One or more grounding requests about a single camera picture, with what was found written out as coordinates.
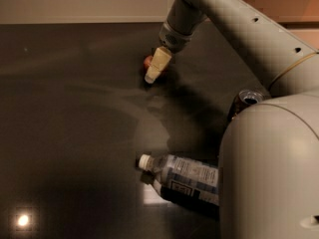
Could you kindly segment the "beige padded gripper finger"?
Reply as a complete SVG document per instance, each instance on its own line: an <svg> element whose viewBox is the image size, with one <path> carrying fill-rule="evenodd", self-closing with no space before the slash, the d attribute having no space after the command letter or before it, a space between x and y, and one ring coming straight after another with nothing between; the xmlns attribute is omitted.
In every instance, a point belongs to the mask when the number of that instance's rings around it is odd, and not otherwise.
<svg viewBox="0 0 319 239"><path fill-rule="evenodd" d="M144 60L144 68L146 69L145 81L153 84L155 80L166 69L172 58L172 54L166 47L156 48L152 56L147 56Z"/></svg>

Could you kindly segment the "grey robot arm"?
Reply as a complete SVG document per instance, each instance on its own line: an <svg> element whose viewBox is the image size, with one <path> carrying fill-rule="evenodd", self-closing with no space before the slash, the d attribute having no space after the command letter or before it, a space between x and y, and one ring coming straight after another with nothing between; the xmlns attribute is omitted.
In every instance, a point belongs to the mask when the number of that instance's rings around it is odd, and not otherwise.
<svg viewBox="0 0 319 239"><path fill-rule="evenodd" d="M145 76L209 18L269 92L228 126L219 153L222 239L319 239L319 53L242 0L175 0Z"/></svg>

